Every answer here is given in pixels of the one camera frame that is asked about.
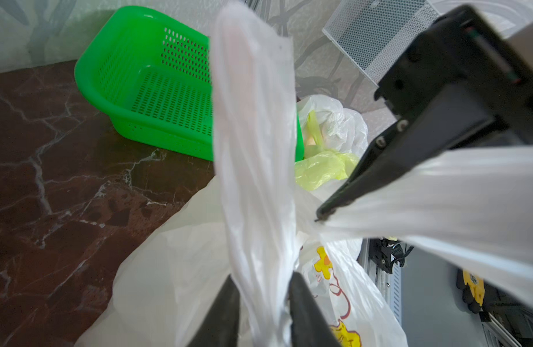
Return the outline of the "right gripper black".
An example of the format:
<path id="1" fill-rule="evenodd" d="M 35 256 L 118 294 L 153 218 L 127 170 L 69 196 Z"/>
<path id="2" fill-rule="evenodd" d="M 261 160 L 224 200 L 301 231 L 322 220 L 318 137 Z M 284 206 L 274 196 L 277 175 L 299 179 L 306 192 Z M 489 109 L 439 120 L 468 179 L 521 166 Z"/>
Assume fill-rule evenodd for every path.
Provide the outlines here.
<path id="1" fill-rule="evenodd" d="M 533 145 L 533 69 L 469 5 L 420 33 L 375 96 L 397 120 L 316 210 L 317 221 L 449 149 Z"/>

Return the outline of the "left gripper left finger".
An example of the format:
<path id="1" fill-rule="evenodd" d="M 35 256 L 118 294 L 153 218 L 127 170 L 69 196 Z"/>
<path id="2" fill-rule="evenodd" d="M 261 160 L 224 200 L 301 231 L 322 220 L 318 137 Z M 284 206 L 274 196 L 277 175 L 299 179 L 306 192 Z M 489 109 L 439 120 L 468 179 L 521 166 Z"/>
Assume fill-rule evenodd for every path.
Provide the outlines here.
<path id="1" fill-rule="evenodd" d="M 187 347 L 236 347 L 239 338 L 240 293 L 227 276 L 200 328 Z"/>

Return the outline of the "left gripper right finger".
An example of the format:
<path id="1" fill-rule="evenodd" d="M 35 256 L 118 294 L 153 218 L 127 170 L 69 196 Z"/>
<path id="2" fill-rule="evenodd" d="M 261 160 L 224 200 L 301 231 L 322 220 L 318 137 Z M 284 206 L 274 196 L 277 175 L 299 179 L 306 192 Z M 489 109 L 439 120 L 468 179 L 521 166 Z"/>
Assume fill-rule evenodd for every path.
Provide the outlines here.
<path id="1" fill-rule="evenodd" d="M 324 319 L 304 277 L 294 272 L 289 282 L 289 309 L 294 347 L 340 346 Z"/>

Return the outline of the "green avocado plastic bag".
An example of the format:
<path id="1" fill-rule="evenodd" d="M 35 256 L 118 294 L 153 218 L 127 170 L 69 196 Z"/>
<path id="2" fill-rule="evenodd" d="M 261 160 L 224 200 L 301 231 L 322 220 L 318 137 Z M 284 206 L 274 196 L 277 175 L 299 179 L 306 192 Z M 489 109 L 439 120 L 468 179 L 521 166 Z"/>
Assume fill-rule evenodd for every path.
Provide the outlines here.
<path id="1" fill-rule="evenodd" d="M 308 138 L 304 159 L 295 164 L 296 183 L 304 190 L 313 191 L 331 180 L 347 179 L 357 166 L 359 157 L 325 145 L 315 111 L 308 113 L 305 129 Z"/>

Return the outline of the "white printed plastic bag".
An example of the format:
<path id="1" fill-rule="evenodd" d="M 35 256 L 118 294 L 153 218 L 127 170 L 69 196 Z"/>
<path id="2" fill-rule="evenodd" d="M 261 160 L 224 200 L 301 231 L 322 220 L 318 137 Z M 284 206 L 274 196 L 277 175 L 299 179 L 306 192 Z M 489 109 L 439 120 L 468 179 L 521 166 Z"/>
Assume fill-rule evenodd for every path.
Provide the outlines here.
<path id="1" fill-rule="evenodd" d="M 298 116 L 305 145 L 313 145 L 306 125 L 308 114 L 315 111 L 324 144 L 340 153 L 362 157 L 368 147 L 368 126 L 362 115 L 345 108 L 340 101 L 326 95 L 310 95 L 297 102 Z"/>

